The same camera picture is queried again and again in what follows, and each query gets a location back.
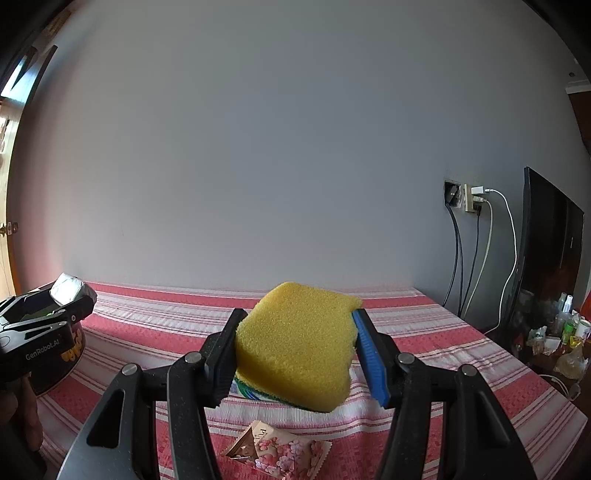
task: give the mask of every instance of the yellow sponge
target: yellow sponge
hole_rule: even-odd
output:
[[[328,412],[349,395],[357,297],[283,283],[236,331],[238,381],[264,394]]]

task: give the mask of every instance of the packet with flower print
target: packet with flower print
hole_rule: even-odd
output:
[[[313,480],[330,445],[256,420],[222,455],[281,480]]]

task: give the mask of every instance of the blue gripper pad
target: blue gripper pad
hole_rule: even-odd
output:
[[[392,394],[389,379],[392,380],[394,360],[379,338],[379,333],[367,312],[357,309],[351,314],[358,330],[357,356],[368,383],[371,396],[380,406],[391,408]]]

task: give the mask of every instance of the silver bolt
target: silver bolt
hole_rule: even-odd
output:
[[[476,370],[476,367],[474,365],[469,365],[469,364],[462,365],[460,370],[467,377],[474,377],[478,373],[478,370]]]
[[[189,352],[185,355],[185,361],[188,364],[196,364],[201,360],[201,354],[199,352]]]
[[[408,352],[398,354],[398,361],[403,365],[410,365],[414,362],[414,355]]]
[[[124,365],[121,369],[121,373],[124,374],[126,377],[133,375],[138,371],[138,366],[136,364],[127,364]]]

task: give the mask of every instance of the red and white striped tablecloth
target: red and white striped tablecloth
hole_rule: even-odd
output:
[[[166,290],[93,284],[95,312],[86,320],[86,350],[72,373],[39,399],[44,426],[42,453],[56,466],[111,379],[126,363],[143,369],[198,350],[220,331],[234,307],[251,309],[265,292]],[[348,291],[364,299],[376,328],[402,351],[438,367],[474,364],[511,418],[540,480],[550,479],[568,456],[587,418],[555,389],[467,323],[411,288]],[[319,480],[371,479],[392,417],[369,395],[359,362],[350,370],[347,401],[330,414],[256,402],[238,394],[207,411],[214,448],[220,452],[253,420],[332,442]],[[424,478],[436,477],[442,405],[433,404]],[[157,442],[163,479],[174,477],[168,447],[166,403],[157,404]],[[218,458],[229,480],[269,477]]]

